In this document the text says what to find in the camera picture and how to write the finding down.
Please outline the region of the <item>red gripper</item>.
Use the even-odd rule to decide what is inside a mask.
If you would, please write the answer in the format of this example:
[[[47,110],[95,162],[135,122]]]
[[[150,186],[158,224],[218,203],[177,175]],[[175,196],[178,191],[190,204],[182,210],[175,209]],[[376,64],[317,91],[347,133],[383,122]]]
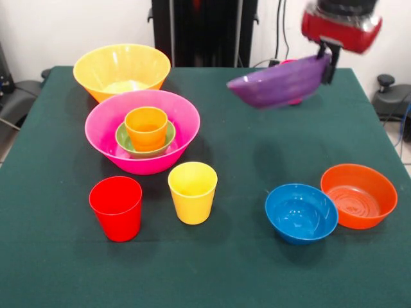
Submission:
[[[317,4],[307,5],[302,17],[302,34],[319,44],[317,60],[325,55],[327,48],[331,51],[331,60],[324,69],[322,83],[331,84],[341,48],[357,54],[366,52],[378,36],[382,24],[382,17],[377,15],[333,15],[321,10]]]

